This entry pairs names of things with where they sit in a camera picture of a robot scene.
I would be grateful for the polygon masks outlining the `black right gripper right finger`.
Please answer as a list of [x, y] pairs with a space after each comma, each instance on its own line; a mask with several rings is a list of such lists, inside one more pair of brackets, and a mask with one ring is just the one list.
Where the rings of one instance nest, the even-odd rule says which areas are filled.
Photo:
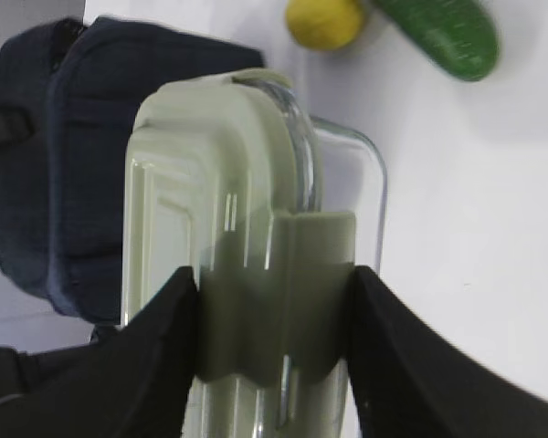
[[368, 266], [349, 283], [346, 359], [364, 437], [548, 437], [548, 401], [456, 349]]

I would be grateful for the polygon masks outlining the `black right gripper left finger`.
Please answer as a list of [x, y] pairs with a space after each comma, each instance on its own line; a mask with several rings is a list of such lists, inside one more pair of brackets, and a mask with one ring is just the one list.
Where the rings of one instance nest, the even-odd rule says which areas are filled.
[[92, 355], [0, 404], [0, 437], [179, 437], [196, 346], [197, 289], [183, 266]]

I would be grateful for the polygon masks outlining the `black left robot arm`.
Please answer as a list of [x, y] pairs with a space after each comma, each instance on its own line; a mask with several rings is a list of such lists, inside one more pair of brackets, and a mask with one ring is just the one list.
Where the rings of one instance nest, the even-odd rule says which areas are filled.
[[92, 355], [119, 330], [96, 326], [86, 345], [27, 353], [0, 346], [0, 404], [22, 397]]

